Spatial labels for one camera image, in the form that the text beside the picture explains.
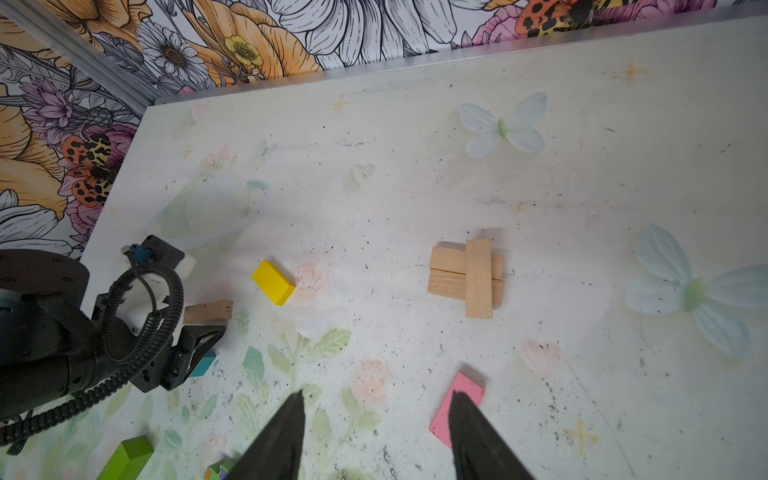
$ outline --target metal edge trim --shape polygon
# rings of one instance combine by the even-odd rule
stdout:
[[[117,95],[140,116],[157,98],[157,93],[112,63],[35,0],[0,0],[0,13]]]

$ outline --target yellow block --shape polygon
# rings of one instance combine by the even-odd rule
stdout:
[[[290,294],[296,289],[285,275],[266,260],[253,272],[251,278],[276,305],[285,305]]]

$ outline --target stacked wooden blocks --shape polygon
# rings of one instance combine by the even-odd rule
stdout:
[[[504,257],[491,255],[491,241],[467,240],[466,250],[433,247],[427,291],[466,302],[466,315],[492,318],[504,296]]]

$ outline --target natural wood block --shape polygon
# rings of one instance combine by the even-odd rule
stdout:
[[[467,316],[492,318],[491,239],[467,240]]]
[[[184,309],[184,323],[222,322],[232,318],[232,300],[198,303]]]
[[[504,282],[492,279],[491,290],[493,306],[501,306],[502,297],[504,296]],[[467,293],[467,276],[463,273],[430,270],[427,292],[434,295],[455,298],[457,300],[465,300]]]
[[[445,270],[446,272],[467,273],[466,252],[455,248],[433,247],[429,268],[434,270]],[[503,272],[504,257],[501,255],[492,255],[491,278],[501,280]]]

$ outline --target coiled cable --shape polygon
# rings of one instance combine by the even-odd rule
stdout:
[[[156,273],[168,285],[169,301],[168,307],[164,309],[165,317],[162,319],[162,323],[160,323],[160,315],[149,315],[133,349],[123,359],[118,359],[126,362],[122,369],[66,403],[31,418],[2,427],[0,429],[0,446],[19,442],[35,433],[50,429],[106,399],[145,369],[172,340],[174,330],[184,310],[184,288],[181,279],[174,269],[161,263],[142,263],[123,273],[112,283],[109,289],[109,299],[101,324],[104,351],[107,357],[114,361],[113,358],[115,357],[112,356],[112,352],[114,351],[115,314],[123,301],[123,295],[131,288],[131,283],[147,273]]]

